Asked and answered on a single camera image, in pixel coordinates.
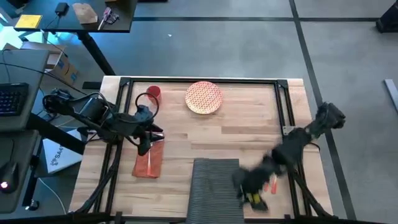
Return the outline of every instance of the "cardboard box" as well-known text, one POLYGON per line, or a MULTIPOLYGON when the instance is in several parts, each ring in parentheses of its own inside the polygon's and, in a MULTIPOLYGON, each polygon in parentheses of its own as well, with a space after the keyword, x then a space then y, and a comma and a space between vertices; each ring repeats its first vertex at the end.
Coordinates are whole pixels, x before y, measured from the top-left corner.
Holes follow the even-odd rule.
MULTIPOLYGON (((77 79, 78 70, 69 62, 68 57, 64 53, 62 53, 65 50, 66 46, 56 46, 57 47, 54 47, 50 44, 41 44, 36 42, 24 42, 20 49, 48 50, 50 52, 50 55, 45 66, 45 72, 51 73, 52 75, 55 75, 56 77, 59 77, 63 81, 72 85, 77 79)), ((3 50, 4 49, 18 50, 18 48, 14 47, 11 44, 6 44, 3 50)))

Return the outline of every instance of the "computer mouse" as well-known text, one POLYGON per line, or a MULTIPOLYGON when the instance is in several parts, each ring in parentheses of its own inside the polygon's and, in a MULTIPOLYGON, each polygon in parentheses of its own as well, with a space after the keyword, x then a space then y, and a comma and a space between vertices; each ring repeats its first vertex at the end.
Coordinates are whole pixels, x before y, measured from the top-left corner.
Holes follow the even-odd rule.
POLYGON ((7 162, 0 168, 0 191, 11 194, 18 188, 18 164, 7 162))

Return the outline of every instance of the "paper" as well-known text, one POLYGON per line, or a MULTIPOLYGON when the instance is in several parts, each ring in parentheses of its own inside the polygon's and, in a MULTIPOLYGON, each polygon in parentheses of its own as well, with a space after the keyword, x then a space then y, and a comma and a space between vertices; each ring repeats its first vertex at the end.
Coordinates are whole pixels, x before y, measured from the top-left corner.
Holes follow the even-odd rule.
POLYGON ((89 4, 74 3, 72 6, 80 24, 91 24, 98 21, 97 13, 89 4))
MULTIPOLYGON (((67 133, 81 140, 81 134, 77 131, 77 129, 68 131, 67 133)), ((68 148, 62 147, 58 143, 49 139, 43 140, 43 147, 49 174, 53 174, 62 169, 70 167, 83 159, 83 155, 75 153, 68 148)))
POLYGON ((41 15, 21 15, 15 28, 32 28, 35 29, 39 26, 41 15))

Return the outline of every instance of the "gray towel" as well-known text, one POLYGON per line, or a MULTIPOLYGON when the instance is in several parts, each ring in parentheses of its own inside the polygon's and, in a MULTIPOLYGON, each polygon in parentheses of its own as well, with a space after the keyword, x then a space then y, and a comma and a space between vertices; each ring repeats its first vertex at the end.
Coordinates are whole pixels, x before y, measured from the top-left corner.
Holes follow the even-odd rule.
POLYGON ((239 159, 195 159, 186 223, 244 223, 232 183, 238 168, 239 159))

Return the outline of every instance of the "patterned plate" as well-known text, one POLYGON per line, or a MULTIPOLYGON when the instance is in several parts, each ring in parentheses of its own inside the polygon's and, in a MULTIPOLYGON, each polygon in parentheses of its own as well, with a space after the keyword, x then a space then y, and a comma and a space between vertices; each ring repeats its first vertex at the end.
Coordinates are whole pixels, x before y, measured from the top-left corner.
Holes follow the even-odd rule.
POLYGON ((195 113, 210 114, 221 106, 223 94, 218 86, 211 82, 196 82, 188 88, 185 102, 195 113))

